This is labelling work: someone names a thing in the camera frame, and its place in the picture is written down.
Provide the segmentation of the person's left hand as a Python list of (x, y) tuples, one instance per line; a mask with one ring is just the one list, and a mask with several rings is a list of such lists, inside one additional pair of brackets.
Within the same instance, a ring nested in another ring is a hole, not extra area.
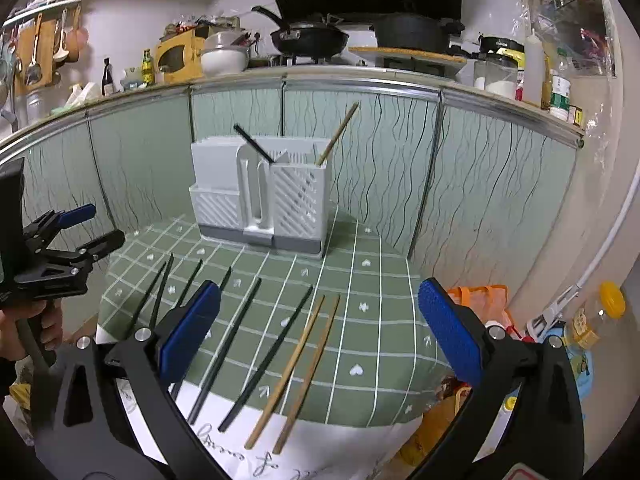
[(48, 307), (46, 300), (23, 301), (21, 298), (10, 299), (1, 310), (1, 349), (0, 354), (11, 362), (24, 359), (29, 350), (23, 341), (31, 341), (32, 335), (27, 336), (30, 318), (40, 318), (41, 333), (39, 341), (46, 350), (56, 350), (63, 340), (63, 313), (61, 301), (54, 300), (53, 306)]

